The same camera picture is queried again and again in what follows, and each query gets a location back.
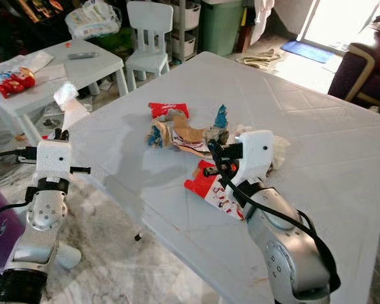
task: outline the white table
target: white table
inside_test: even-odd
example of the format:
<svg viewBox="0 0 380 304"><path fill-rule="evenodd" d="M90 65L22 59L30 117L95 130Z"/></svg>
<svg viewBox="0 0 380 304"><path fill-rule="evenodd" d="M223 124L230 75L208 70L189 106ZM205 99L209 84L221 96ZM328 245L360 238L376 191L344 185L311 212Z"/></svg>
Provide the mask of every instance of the white table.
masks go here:
<svg viewBox="0 0 380 304"><path fill-rule="evenodd" d="M55 46L48 47L43 51L54 58L48 66L63 63L68 75L68 81L73 83L77 89L89 86L91 92L98 91L96 81L115 73L120 96L128 94L127 84L122 68L123 61L120 57L83 40L70 40ZM69 60L68 54L97 52L98 57L81 60ZM51 80L37 84L20 94L11 95L4 99L0 94L0 117L7 124L13 135L20 133L20 124L31 145L36 145L41 138L34 124L29 119L28 113L42 108L53 102L53 94L65 82L65 80Z"/></svg>
<svg viewBox="0 0 380 304"><path fill-rule="evenodd" d="M212 124L223 103L230 125L287 138L286 161L267 184L312 217L333 252L342 286L331 303L367 303L380 232L380 115L202 53L71 128L75 156L99 187L239 304L274 302L263 256L244 222L184 188L198 157L147 147L150 101L187 103L193 127Z"/></svg>

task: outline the doormat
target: doormat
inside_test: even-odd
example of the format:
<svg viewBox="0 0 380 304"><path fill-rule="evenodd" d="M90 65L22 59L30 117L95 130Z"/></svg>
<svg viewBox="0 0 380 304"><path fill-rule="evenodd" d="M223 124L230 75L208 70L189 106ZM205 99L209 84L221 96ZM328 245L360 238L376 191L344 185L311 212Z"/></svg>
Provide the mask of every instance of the doormat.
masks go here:
<svg viewBox="0 0 380 304"><path fill-rule="evenodd" d="M314 46L309 46L298 41L289 41L281 47L283 51L303 56L305 58L325 63L334 53L324 51Z"/></svg>

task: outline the marble floor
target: marble floor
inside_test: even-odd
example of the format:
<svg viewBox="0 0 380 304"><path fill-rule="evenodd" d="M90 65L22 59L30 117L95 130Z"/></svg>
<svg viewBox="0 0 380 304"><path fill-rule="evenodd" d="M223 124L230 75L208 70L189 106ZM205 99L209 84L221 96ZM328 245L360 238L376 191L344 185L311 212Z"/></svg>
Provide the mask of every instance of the marble floor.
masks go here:
<svg viewBox="0 0 380 304"><path fill-rule="evenodd" d="M281 37L254 46L251 52L268 50L283 44ZM284 54L269 71L298 84L326 92L333 74L316 63ZM305 67L321 81L315 84L312 74L296 68ZM116 85L102 91L93 101L93 110L109 103L117 96ZM51 129L37 122L42 134ZM0 150L26 145L17 142L0 128ZM33 165L17 165L11 157L0 160L0 191L10 203L23 199L30 184ZM74 184L68 194L69 216L60 239L82 251L82 261L72 270L53 267L44 293L43 303L164 303L218 304L218 294L151 233L139 241L134 236L140 231L129 216L101 191L83 183ZM380 241L368 304L380 304Z"/></svg>

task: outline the table surface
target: table surface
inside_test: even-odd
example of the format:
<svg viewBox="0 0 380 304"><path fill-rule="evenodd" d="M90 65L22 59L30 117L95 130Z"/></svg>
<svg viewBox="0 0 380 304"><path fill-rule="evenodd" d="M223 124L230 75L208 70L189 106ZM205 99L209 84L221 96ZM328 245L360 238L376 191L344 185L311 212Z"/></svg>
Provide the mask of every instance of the table surface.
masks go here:
<svg viewBox="0 0 380 304"><path fill-rule="evenodd" d="M242 304L274 302L263 256L244 222L184 188L197 156L147 147L149 102L187 103L196 128L225 104L230 126L285 137L286 160L267 184L311 216L330 247L342 281L331 303L367 303L380 231L379 114L201 53L71 128L75 156L99 187L229 303Z"/></svg>
<svg viewBox="0 0 380 304"><path fill-rule="evenodd" d="M63 63L68 81L73 83L77 89L88 86L124 66L120 57L83 40L62 42L43 49L43 51L54 57L47 67ZM68 59L68 54L86 52L98 52L98 57L80 60ZM51 80L36 84L20 94L10 95L8 99L4 99L0 94L0 107L13 116L29 113L53 102L53 94L65 81L65 79Z"/></svg>

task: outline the couch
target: couch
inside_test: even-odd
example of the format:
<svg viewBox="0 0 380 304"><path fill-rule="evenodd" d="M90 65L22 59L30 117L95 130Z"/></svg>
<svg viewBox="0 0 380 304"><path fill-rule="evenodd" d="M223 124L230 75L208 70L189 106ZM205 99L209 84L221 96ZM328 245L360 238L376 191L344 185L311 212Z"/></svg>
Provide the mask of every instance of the couch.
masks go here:
<svg viewBox="0 0 380 304"><path fill-rule="evenodd" d="M343 56L329 95L356 105L380 105L380 33L366 27Z"/></svg>

